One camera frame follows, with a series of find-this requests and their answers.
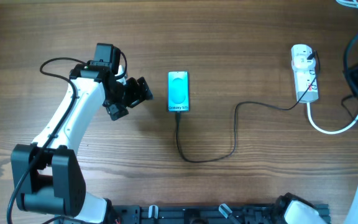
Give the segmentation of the white USB charger plug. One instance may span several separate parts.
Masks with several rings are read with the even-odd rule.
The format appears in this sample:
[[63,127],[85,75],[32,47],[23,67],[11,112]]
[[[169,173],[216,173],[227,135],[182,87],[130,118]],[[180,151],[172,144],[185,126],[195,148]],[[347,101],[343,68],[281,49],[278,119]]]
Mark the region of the white USB charger plug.
[[309,69],[313,64],[313,60],[309,60],[306,55],[296,54],[292,59],[292,68],[294,70]]

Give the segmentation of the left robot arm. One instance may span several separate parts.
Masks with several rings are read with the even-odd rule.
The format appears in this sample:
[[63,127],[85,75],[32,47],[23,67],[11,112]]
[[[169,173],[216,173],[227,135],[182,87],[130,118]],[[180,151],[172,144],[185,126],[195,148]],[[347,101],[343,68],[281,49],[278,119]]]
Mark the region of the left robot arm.
[[144,78],[127,76],[125,54],[112,44],[98,43],[94,58],[77,60],[65,78],[67,92],[48,125],[30,144],[18,144],[11,154],[14,190],[7,206],[51,215],[57,223],[121,223],[122,215],[109,199],[86,189],[77,159],[83,136],[100,108],[112,120],[153,98]]

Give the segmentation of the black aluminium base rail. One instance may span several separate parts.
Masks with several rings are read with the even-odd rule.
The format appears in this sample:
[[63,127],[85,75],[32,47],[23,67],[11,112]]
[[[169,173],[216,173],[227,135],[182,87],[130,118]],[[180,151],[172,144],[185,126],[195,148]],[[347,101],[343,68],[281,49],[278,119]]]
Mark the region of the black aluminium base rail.
[[272,203],[246,204],[241,207],[222,204],[220,206],[159,207],[109,207],[103,223],[112,224],[192,224],[192,223],[331,223],[329,207],[326,204],[315,206],[319,220],[306,217],[293,217],[285,213],[283,207]]

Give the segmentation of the white power strip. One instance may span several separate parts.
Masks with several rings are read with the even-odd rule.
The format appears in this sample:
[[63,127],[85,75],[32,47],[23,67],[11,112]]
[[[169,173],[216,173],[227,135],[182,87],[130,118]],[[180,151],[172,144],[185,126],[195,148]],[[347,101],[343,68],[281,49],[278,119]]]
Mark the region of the white power strip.
[[309,69],[293,70],[295,81],[296,100],[300,103],[312,103],[316,101],[318,96],[318,86],[316,78],[316,59],[312,48],[305,44],[295,44],[291,48],[291,67],[292,59],[296,54],[306,55],[309,60],[313,60],[313,64]]

